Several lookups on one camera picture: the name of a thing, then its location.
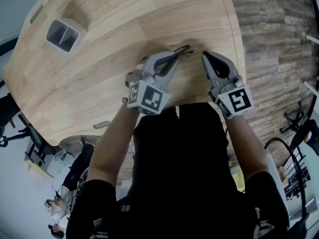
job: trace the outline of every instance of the person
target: person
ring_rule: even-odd
[[[289,217],[266,152],[243,116],[226,119],[245,179],[231,176],[228,140],[209,103],[145,116],[124,102],[96,147],[66,230],[68,239],[260,238]],[[134,134],[133,183],[116,201],[118,173]]]
[[[46,210],[51,213],[55,222],[54,225],[48,226],[55,238],[64,238],[77,191],[86,180],[87,170],[95,148],[94,145],[86,143],[83,137],[81,137],[81,141],[83,144],[81,154],[75,159],[60,187],[61,196],[57,192],[57,197],[54,200],[48,199],[44,203]]]

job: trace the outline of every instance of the black hair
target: black hair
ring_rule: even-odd
[[[56,239],[62,239],[64,238],[64,233],[56,233],[54,231],[52,231],[53,226],[52,225],[48,225],[48,228],[51,230],[51,235],[56,238]]]

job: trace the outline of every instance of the wooden table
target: wooden table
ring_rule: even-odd
[[[70,54],[44,39],[52,20],[63,17],[88,31]],[[39,0],[25,20],[4,81],[27,119],[57,145],[73,135],[101,135],[105,128],[93,125],[115,116],[128,95],[125,75],[146,55],[185,44],[195,53],[181,58],[169,88],[170,106],[210,101],[200,59],[204,50],[230,58],[245,78],[232,0]]]

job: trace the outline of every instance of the wooden floor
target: wooden floor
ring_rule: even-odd
[[[233,0],[241,29],[246,60],[247,84],[255,111],[249,123],[265,144],[279,136],[290,144],[294,133],[283,135],[283,114],[293,114],[302,101],[307,113],[313,95],[303,81],[315,85],[318,48],[305,37],[318,36],[312,0]],[[288,153],[280,143],[269,147],[277,165]],[[229,154],[234,156],[232,148]]]

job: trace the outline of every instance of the black t-shirt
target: black t-shirt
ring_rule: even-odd
[[[149,184],[142,193],[117,202],[111,184],[89,181],[76,200],[66,237],[88,239],[102,231],[109,239],[258,238],[273,227],[289,226],[286,207],[269,173],[252,176],[245,194],[233,185],[211,181],[198,187],[191,180]]]

